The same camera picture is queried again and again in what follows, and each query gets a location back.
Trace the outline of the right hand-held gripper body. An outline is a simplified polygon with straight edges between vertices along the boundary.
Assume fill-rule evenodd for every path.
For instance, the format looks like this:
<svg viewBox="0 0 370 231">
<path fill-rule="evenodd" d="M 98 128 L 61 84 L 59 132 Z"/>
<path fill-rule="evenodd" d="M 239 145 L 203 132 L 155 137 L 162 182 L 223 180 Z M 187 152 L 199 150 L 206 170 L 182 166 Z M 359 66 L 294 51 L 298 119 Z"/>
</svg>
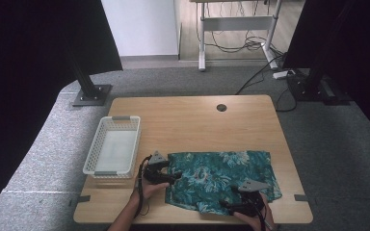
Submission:
<svg viewBox="0 0 370 231">
<path fill-rule="evenodd" d="M 236 203 L 238 204 L 237 207 L 230 209 L 238 210 L 241 214 L 252 218 L 257 216 L 264 208 L 264 202 L 259 191 L 268 188 L 267 183 L 254 180 L 246 180 L 240 186 L 232 186 L 231 190 L 240 195 L 241 202 Z"/>
</svg>

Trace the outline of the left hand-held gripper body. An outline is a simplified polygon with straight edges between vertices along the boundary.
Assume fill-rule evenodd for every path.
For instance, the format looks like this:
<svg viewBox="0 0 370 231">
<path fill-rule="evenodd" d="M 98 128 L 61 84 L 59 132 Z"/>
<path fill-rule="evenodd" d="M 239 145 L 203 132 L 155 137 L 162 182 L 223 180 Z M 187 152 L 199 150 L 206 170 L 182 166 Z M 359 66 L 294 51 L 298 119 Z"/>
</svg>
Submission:
<svg viewBox="0 0 370 231">
<path fill-rule="evenodd" d="M 157 169 L 157 163 L 167 161 L 162 154 L 155 151 L 149 158 L 144 170 L 144 178 L 151 184 L 157 185 L 161 183 L 173 184 L 173 180 L 166 177 L 167 173 L 163 173 L 162 169 Z"/>
</svg>

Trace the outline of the teal floral shirt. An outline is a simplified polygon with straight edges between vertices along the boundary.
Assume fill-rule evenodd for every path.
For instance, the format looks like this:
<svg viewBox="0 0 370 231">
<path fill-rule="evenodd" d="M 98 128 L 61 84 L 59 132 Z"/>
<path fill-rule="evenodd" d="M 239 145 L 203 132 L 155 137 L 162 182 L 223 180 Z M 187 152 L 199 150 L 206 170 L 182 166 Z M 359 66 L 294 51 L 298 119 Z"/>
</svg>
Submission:
<svg viewBox="0 0 370 231">
<path fill-rule="evenodd" d="M 168 161 L 167 172 L 182 175 L 166 189 L 165 202 L 182 209 L 226 216 L 220 202 L 239 203 L 231 188 L 248 180 L 267 184 L 261 192 L 268 200 L 282 197 L 266 151 L 179 152 L 169 154 Z"/>
</svg>

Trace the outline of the person's left hand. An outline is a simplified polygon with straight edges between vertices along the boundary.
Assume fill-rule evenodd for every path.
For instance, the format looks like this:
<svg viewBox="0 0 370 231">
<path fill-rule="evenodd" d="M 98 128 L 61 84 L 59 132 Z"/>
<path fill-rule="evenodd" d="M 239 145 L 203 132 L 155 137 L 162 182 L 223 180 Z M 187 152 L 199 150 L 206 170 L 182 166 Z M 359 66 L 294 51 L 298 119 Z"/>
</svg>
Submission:
<svg viewBox="0 0 370 231">
<path fill-rule="evenodd" d="M 139 200 L 140 195 L 142 195 L 144 199 L 150 199 L 155 193 L 162 191 L 169 185 L 170 185 L 169 183 L 153 185 L 149 183 L 146 179 L 142 178 L 142 189 L 143 189 L 142 193 L 139 193 L 138 189 L 134 188 L 131 197 L 134 198 L 136 201 Z"/>
</svg>

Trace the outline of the person's right hand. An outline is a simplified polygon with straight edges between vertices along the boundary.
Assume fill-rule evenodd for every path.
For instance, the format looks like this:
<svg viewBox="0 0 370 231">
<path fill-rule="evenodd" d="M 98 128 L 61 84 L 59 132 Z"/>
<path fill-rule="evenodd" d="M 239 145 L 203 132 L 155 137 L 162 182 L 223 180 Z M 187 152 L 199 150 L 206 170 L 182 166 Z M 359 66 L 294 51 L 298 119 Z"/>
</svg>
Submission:
<svg viewBox="0 0 370 231">
<path fill-rule="evenodd" d="M 277 226 L 275 225 L 272 209 L 268 204 L 268 200 L 265 194 L 261 194 L 265 207 L 262 209 L 261 214 L 267 223 L 266 231 L 277 231 Z M 253 231 L 261 231 L 261 221 L 259 217 L 251 218 L 244 214 L 234 212 L 233 215 L 240 219 L 241 221 L 247 223 Z"/>
</svg>

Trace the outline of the white plastic basket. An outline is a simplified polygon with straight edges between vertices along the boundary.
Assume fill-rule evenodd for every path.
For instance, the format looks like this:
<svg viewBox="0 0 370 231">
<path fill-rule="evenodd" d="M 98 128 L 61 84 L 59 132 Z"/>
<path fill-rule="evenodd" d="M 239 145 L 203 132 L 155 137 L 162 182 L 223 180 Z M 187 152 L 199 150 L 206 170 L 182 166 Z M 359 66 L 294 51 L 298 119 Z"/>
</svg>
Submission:
<svg viewBox="0 0 370 231">
<path fill-rule="evenodd" d="M 93 178 L 132 178 L 140 136 L 139 116 L 104 116 L 95 131 L 83 173 Z"/>
</svg>

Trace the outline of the black metal stand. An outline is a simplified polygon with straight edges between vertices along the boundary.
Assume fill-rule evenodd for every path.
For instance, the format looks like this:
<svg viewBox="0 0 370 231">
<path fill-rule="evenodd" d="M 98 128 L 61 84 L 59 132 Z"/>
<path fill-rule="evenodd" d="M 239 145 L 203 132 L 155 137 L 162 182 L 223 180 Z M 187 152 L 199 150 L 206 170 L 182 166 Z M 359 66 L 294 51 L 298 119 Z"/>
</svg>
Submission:
<svg viewBox="0 0 370 231">
<path fill-rule="evenodd" d="M 66 47 L 66 56 L 72 73 L 80 85 L 80 90 L 72 102 L 72 106 L 103 106 L 112 86 L 95 85 L 91 77 L 81 69 L 72 51 L 68 47 Z"/>
<path fill-rule="evenodd" d="M 291 39 L 283 68 L 306 68 L 287 78 L 297 101 L 325 101 L 335 104 L 337 94 L 324 80 L 327 60 L 341 28 L 356 0 L 305 0 Z"/>
</svg>

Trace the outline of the white power strip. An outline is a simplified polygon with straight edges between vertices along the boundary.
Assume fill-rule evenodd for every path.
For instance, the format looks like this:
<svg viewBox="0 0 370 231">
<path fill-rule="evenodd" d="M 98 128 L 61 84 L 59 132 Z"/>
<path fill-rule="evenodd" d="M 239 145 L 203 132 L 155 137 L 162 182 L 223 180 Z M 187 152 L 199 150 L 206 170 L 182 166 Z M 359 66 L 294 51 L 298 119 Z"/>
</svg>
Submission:
<svg viewBox="0 0 370 231">
<path fill-rule="evenodd" d="M 292 69 L 284 70 L 284 71 L 275 72 L 273 74 L 273 78 L 276 79 L 276 80 L 281 80 L 281 79 L 285 79 L 289 76 L 293 76 L 295 74 L 296 74 L 296 72 Z"/>
</svg>

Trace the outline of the black curtain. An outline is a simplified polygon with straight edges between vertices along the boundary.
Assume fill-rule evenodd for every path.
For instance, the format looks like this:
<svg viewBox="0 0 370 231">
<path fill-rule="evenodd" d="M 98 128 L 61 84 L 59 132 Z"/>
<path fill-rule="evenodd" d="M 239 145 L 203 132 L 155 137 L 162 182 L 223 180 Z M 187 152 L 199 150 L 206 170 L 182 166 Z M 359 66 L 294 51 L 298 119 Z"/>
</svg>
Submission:
<svg viewBox="0 0 370 231">
<path fill-rule="evenodd" d="M 101 0 L 0 0 L 0 192 L 63 87 L 120 68 Z"/>
<path fill-rule="evenodd" d="M 370 120 L 370 0 L 356 0 L 327 60 L 324 80 L 338 101 L 351 97 Z"/>
</svg>

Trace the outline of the white desk frame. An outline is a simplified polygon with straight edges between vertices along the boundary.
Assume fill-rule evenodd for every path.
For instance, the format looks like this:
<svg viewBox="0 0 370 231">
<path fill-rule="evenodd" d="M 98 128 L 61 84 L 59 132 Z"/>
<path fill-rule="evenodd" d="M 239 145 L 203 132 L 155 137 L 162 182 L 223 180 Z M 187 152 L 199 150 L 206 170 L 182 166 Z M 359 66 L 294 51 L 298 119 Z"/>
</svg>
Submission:
<svg viewBox="0 0 370 231">
<path fill-rule="evenodd" d="M 200 6 L 199 22 L 199 48 L 198 70 L 204 71 L 205 67 L 205 32 L 215 31 L 267 31 L 266 41 L 261 44 L 263 53 L 272 70 L 278 69 L 276 54 L 271 50 L 272 39 L 278 23 L 278 16 L 282 0 L 277 0 L 276 8 L 272 15 L 258 16 L 231 16 L 231 17 L 206 17 L 205 10 L 209 3 L 236 2 L 237 0 L 189 0 Z"/>
</svg>

